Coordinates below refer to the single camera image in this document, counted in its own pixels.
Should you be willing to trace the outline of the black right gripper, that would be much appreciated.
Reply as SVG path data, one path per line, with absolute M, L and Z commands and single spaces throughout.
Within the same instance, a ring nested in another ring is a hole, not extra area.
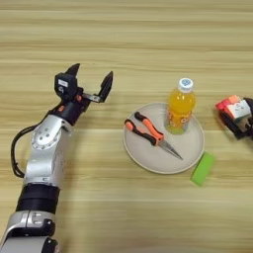
M 242 131 L 227 113 L 221 112 L 219 115 L 223 123 L 230 131 L 233 132 L 237 139 L 241 139 L 246 136 L 249 136 L 253 139 L 253 99 L 244 98 L 244 100 L 250 109 L 250 116 L 247 118 L 245 131 Z

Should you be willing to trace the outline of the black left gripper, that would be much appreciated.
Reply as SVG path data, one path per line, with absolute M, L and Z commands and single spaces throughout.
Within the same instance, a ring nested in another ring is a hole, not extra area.
M 65 71 L 65 75 L 75 77 L 78 73 L 79 67 L 79 63 L 71 65 Z M 101 90 L 98 94 L 84 94 L 84 90 L 82 88 L 78 88 L 77 93 L 71 100 L 64 100 L 62 98 L 62 94 L 57 92 L 56 95 L 61 99 L 61 101 L 55 108 L 50 110 L 49 113 L 67 121 L 69 124 L 74 126 L 81 114 L 87 111 L 91 102 L 104 103 L 106 101 L 112 89 L 113 78 L 114 72 L 111 71 L 104 78 L 101 84 Z

